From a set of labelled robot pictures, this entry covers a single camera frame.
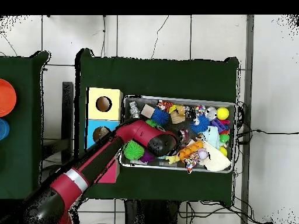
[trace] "hole in block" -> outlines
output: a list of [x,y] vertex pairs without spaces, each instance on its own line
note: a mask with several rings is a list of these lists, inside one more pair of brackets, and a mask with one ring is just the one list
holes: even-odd
[[96,108],[101,112],[107,112],[111,109],[112,101],[107,96],[101,96],[96,100]]

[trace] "blue block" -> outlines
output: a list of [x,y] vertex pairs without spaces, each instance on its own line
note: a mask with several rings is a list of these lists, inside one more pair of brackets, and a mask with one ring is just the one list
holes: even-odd
[[105,121],[105,120],[88,120],[87,127],[87,149],[92,146],[95,142],[93,141],[92,135],[97,127],[107,127],[113,131],[119,125],[118,121]]

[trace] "green table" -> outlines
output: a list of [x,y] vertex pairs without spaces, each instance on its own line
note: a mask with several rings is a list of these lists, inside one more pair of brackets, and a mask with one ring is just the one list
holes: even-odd
[[[124,95],[233,102],[239,62],[171,61],[93,57],[82,49],[76,58],[75,152],[84,152],[87,87],[120,89]],[[215,200],[231,205],[232,172],[187,174],[185,171],[121,167],[115,184],[96,184],[88,198]]]
[[3,117],[9,135],[0,141],[0,199],[21,200],[39,184],[42,147],[41,69],[49,54],[0,57],[0,78],[15,88],[15,108]]

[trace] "metal tray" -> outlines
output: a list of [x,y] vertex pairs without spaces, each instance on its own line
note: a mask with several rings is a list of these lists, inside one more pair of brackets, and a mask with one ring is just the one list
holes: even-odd
[[[155,107],[158,100],[163,100],[166,102],[172,102],[177,105],[184,106],[198,106],[204,105],[206,108],[213,106],[215,108],[218,107],[226,107],[230,112],[228,116],[228,120],[230,120],[229,129],[230,129],[230,140],[227,146],[227,158],[231,161],[231,165],[226,169],[218,172],[211,172],[206,170],[201,165],[196,165],[192,168],[194,172],[210,172],[210,173],[229,173],[234,169],[234,159],[235,159],[235,144],[236,144],[236,135],[237,135],[237,118],[238,118],[238,108],[235,103],[229,102],[220,102],[220,101],[204,101],[204,100],[186,100],[186,99],[176,99],[176,98],[164,98],[164,97],[151,97],[151,96],[133,96],[128,95],[123,100],[123,118],[124,120],[128,120],[131,117],[130,114],[130,102],[135,101],[138,109],[141,111],[145,104],[148,104],[151,107]],[[147,120],[147,117],[144,117],[140,114],[140,119]],[[180,129],[189,130],[189,138],[195,140],[196,134],[190,130],[189,123],[191,119],[186,119],[186,121],[180,124],[173,124],[171,118],[169,117],[169,121],[167,125],[163,126],[166,130],[177,133]],[[144,168],[152,168],[152,169],[170,169],[170,170],[186,170],[185,164],[181,161],[168,164],[167,160],[160,160],[156,158],[152,162],[143,163],[139,160],[128,160],[122,152],[120,152],[120,164],[125,167],[144,167]]]

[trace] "pink block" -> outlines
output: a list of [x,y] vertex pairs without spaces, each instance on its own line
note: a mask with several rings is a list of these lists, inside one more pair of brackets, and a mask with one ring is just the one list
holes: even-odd
[[98,181],[98,183],[115,183],[116,179],[119,175],[119,163],[116,159],[112,159],[106,166],[111,167],[108,169],[108,171],[103,175],[103,177]]

